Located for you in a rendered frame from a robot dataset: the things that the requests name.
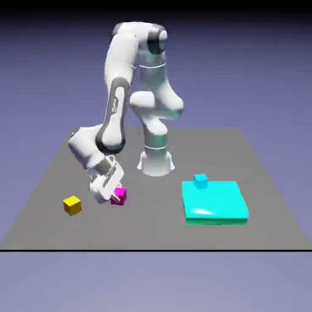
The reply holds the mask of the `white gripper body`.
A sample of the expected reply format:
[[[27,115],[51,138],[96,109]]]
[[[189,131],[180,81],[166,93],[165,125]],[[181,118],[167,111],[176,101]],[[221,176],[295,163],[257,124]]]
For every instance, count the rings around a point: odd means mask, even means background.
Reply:
[[[97,175],[96,178],[89,183],[89,190],[93,193],[94,198],[99,204],[104,204],[110,201],[110,197],[114,194],[115,188],[119,186],[119,182],[107,178],[104,175]]]

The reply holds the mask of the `large cyan box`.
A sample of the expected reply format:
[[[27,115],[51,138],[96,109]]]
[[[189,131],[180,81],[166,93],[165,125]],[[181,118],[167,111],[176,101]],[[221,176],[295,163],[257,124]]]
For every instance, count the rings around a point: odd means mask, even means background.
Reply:
[[[246,225],[248,207],[236,181],[209,181],[198,188],[182,182],[182,199],[188,225]]]

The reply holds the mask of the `small blue cube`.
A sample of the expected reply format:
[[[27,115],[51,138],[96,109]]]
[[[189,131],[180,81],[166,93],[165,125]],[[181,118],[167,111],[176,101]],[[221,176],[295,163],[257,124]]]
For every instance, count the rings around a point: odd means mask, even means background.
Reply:
[[[208,177],[203,173],[195,174],[193,176],[193,183],[196,188],[204,189],[208,185]]]

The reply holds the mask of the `small magenta cube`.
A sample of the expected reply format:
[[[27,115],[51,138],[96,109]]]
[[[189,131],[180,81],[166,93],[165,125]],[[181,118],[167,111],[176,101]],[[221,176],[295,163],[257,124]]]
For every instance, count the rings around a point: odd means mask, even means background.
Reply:
[[[112,205],[124,205],[127,199],[127,188],[119,187],[115,188],[114,194],[120,198],[120,202],[111,202]]]

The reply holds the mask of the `small yellow cube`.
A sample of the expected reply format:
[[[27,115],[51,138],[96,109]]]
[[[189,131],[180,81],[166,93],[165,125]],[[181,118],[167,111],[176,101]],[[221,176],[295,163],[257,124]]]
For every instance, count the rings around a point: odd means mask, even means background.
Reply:
[[[63,200],[63,208],[70,215],[76,215],[82,211],[82,203],[76,196],[71,196]]]

